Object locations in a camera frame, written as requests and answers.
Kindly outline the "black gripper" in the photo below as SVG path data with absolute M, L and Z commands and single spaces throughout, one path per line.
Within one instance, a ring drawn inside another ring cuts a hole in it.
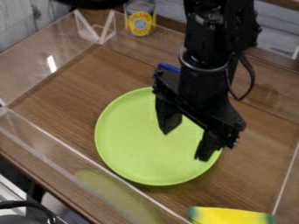
M 199 73 L 183 68 L 179 73 L 154 71 L 155 111 L 160 131 L 167 135 L 186 116 L 203 128 L 194 158 L 207 162 L 219 149 L 234 148 L 246 121 L 230 102 L 227 71 Z

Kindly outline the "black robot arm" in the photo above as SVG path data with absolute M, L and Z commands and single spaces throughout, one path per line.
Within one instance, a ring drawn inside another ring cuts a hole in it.
M 234 148 L 246 121 L 230 98 L 243 100 L 232 81 L 238 66 L 256 73 L 246 50 L 258 43 L 260 26 L 254 0 L 183 0 L 187 19 L 178 72 L 158 67 L 154 73 L 155 111 L 159 128 L 170 133 L 188 118 L 203 128 L 194 157 L 207 161 L 215 151 Z

